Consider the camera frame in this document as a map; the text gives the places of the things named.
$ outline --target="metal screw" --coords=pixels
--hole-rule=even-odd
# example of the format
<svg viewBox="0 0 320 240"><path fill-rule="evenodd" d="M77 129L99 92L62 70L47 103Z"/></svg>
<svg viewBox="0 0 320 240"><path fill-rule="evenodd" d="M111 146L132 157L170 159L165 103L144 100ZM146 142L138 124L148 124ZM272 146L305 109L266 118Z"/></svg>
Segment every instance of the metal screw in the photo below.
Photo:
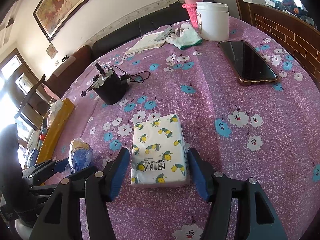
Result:
<svg viewBox="0 0 320 240"><path fill-rule="evenodd" d="M61 184L66 185L69 183L69 179L68 178L64 178L61 180Z"/></svg>
<svg viewBox="0 0 320 240"><path fill-rule="evenodd" d="M249 182L251 184L256 184L257 183L257 180L255 178L249 178Z"/></svg>
<svg viewBox="0 0 320 240"><path fill-rule="evenodd" d="M103 176L103 172L102 171L97 171L94 175L97 178L101 178Z"/></svg>
<svg viewBox="0 0 320 240"><path fill-rule="evenodd" d="M223 173L220 172L220 171L216 171L216 172L214 173L214 176L217 177L217 178L221 178L221 177L223 176Z"/></svg>

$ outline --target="black leather sofa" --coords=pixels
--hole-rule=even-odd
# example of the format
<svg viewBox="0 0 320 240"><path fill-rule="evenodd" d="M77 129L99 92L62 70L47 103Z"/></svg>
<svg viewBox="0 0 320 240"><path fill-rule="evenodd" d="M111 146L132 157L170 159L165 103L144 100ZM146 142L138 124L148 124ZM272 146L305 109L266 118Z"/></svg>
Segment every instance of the black leather sofa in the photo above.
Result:
<svg viewBox="0 0 320 240"><path fill-rule="evenodd" d="M95 60L126 42L141 37L163 25L185 21L189 18L187 10L182 8L181 3L170 4L169 7L134 20L96 41L92 46L93 59Z"/></svg>

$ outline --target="tissue box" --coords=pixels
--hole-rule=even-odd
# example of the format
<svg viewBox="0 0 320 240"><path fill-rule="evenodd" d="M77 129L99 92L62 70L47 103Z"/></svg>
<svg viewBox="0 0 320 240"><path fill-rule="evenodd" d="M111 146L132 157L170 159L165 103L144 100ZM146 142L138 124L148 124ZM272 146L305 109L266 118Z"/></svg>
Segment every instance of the tissue box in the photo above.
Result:
<svg viewBox="0 0 320 240"><path fill-rule="evenodd" d="M131 185L182 187L190 175L177 114L137 123L133 132Z"/></svg>

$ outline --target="phone case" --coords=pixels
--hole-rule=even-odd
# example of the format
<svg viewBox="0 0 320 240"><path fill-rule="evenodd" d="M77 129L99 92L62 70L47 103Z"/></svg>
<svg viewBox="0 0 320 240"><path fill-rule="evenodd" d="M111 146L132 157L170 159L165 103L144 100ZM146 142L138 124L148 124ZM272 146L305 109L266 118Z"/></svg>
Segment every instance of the phone case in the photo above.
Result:
<svg viewBox="0 0 320 240"><path fill-rule="evenodd" d="M242 41L242 42L244 42L246 45L248 45L248 46L254 51L254 48L253 48L249 43L247 43L246 41ZM243 79L242 77L240 77L239 73L238 73L237 70L234 68L233 63L230 61L230 59L229 59L228 57L226 57L226 58L227 58L227 60L230 62L230 65L232 66L232 69L233 69L234 73L235 73L236 76L237 76L237 81L238 81L238 83L239 83L240 85L250 86L250 85L259 85L259 84L274 84L274 83L276 83L276 82L279 80L278 75L273 71L273 69L272 69L269 65L268 65L269 68L270 68L271 71L275 74L276 78L274 78L274 79L269 79L269 80L265 80L265 79L260 79L260 80L258 80L258 79L255 79L255 80Z"/></svg>

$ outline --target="white plastic jar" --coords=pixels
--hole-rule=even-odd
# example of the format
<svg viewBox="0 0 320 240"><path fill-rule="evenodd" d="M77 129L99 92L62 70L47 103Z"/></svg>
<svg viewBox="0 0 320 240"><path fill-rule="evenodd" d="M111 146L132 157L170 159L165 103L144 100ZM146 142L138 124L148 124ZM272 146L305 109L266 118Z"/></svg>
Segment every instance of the white plastic jar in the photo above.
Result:
<svg viewBox="0 0 320 240"><path fill-rule="evenodd" d="M229 39L229 10L223 3L197 2L199 36L208 41Z"/></svg>

